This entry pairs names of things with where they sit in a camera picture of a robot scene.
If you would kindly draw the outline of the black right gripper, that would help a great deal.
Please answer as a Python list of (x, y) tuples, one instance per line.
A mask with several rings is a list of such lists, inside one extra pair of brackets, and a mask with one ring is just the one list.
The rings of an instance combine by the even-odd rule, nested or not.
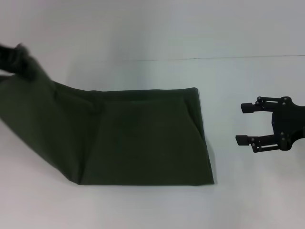
[(256, 102), (242, 103), (244, 114), (266, 111), (273, 112), (273, 135), (236, 135), (239, 146), (251, 146), (254, 153), (273, 150), (288, 151), (295, 141), (305, 137), (305, 108), (293, 103), (291, 97), (257, 97)]

